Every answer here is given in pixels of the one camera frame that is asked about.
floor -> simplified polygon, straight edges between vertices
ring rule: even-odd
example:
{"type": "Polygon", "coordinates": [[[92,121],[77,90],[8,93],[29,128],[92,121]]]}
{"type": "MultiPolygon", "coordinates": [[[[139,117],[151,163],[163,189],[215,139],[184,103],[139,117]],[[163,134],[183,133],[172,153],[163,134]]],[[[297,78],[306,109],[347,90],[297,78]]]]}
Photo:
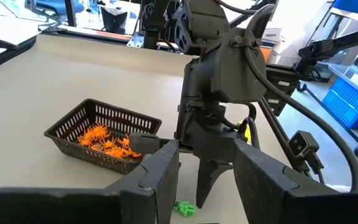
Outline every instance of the floor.
{"type": "MultiPolygon", "coordinates": [[[[37,33],[37,25],[42,23],[44,22],[18,20],[11,17],[0,16],[0,39],[12,42],[13,44],[18,44],[32,35],[35,35],[37,33]]],[[[323,99],[328,92],[330,85],[330,83],[309,83],[308,87],[320,99],[323,99]]],[[[352,149],[357,146],[355,140],[353,140],[341,125],[338,124],[314,99],[312,99],[309,94],[306,92],[300,93],[295,91],[292,97],[326,120],[339,132],[352,149]]],[[[320,145],[318,156],[325,166],[323,175],[327,184],[350,186],[351,177],[349,166],[339,148],[323,130],[289,106],[284,108],[278,119],[288,136],[292,136],[297,130],[301,129],[303,131],[309,131],[316,138],[320,145]]]]}

